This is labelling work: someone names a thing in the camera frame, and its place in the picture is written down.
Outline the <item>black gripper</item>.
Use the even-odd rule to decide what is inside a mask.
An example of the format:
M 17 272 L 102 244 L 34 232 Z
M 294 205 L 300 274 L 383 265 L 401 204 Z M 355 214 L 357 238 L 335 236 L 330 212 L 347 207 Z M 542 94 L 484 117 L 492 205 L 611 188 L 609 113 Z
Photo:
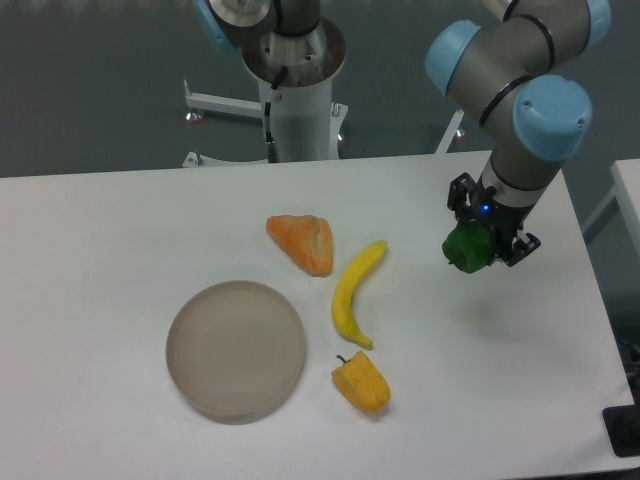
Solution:
M 537 193 L 511 187 L 494 172 L 483 172 L 475 189 L 475 181 L 464 172 L 450 182 L 447 208 L 458 223 L 475 216 L 493 234 L 496 249 L 506 250 L 502 261 L 513 267 L 541 246 L 535 235 L 521 232 L 538 200 Z

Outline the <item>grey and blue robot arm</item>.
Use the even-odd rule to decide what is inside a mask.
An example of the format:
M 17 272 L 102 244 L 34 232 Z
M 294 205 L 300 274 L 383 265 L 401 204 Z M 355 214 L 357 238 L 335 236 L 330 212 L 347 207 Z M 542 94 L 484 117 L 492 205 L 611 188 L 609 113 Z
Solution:
M 209 41 L 239 50 L 258 83 L 268 161 L 336 158 L 332 81 L 346 45 L 320 4 L 198 1 L 194 9 Z M 457 224 L 442 250 L 466 273 L 494 262 L 515 265 L 539 247 L 524 221 L 592 119 L 588 94 L 553 70 L 600 41 L 611 23 L 606 1 L 510 1 L 501 13 L 491 31 L 469 20 L 451 24 L 425 59 L 438 91 L 494 143 L 480 176 L 461 174 L 449 187 Z

